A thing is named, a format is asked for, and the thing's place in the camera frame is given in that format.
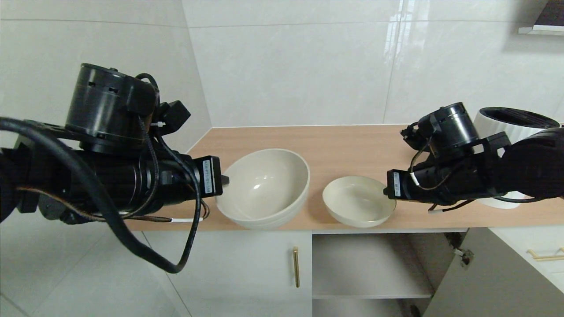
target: cream bowl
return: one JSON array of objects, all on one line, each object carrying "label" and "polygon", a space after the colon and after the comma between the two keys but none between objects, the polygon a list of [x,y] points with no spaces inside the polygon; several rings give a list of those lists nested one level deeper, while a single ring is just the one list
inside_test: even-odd
[{"label": "cream bowl", "polygon": [[273,229],[289,222],[303,208],[310,185],[307,162],[281,148],[248,154],[223,174],[230,183],[215,197],[217,207],[249,229]]},{"label": "cream bowl", "polygon": [[382,192],[386,186],[364,176],[346,176],[323,190],[327,211],[341,223],[357,228],[378,226],[395,209],[396,201]]}]

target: wooden countertop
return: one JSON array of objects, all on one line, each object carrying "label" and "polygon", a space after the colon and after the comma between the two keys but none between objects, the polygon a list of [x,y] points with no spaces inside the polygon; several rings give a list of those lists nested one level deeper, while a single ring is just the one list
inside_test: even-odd
[{"label": "wooden countertop", "polygon": [[[212,129],[190,151],[193,157],[219,156],[222,170],[239,158],[264,148],[286,148],[304,157],[311,169],[306,205],[293,220],[279,230],[355,229],[337,222],[325,210],[321,193],[332,180],[347,175],[363,175],[386,183],[390,169],[408,168],[415,151],[402,141],[403,125],[238,127]],[[242,230],[206,199],[211,215],[200,230]],[[564,200],[549,199],[522,204],[515,209],[495,209],[479,202],[443,214],[430,215],[430,205],[398,201],[392,216],[381,229],[463,228],[538,226],[564,224]],[[189,218],[193,202],[167,206],[155,215]],[[128,221],[131,230],[188,230],[186,223]]]}]

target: gold cabinet handle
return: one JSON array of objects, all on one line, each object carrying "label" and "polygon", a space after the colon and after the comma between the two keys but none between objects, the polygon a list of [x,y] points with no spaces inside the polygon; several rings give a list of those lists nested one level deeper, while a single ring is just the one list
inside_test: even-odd
[{"label": "gold cabinet handle", "polygon": [[299,262],[298,262],[298,247],[294,247],[294,275],[296,277],[296,287],[299,288]]},{"label": "gold cabinet handle", "polygon": [[[564,247],[558,249],[562,252],[564,252]],[[543,256],[543,257],[539,257],[533,250],[529,249],[527,250],[527,253],[532,255],[532,258],[535,261],[560,261],[560,260],[564,260],[564,255],[562,256]]]}]

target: range hood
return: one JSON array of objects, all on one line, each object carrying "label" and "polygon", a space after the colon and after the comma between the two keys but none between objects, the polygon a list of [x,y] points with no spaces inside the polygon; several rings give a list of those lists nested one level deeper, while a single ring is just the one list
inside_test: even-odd
[{"label": "range hood", "polygon": [[564,36],[564,0],[549,0],[535,25],[519,28],[519,34]]}]

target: white wire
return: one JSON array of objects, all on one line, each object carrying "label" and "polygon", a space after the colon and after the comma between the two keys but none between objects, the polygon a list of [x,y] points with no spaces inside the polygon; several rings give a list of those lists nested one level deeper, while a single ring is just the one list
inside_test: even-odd
[{"label": "white wire", "polygon": [[170,218],[170,222],[194,222],[194,218]]}]

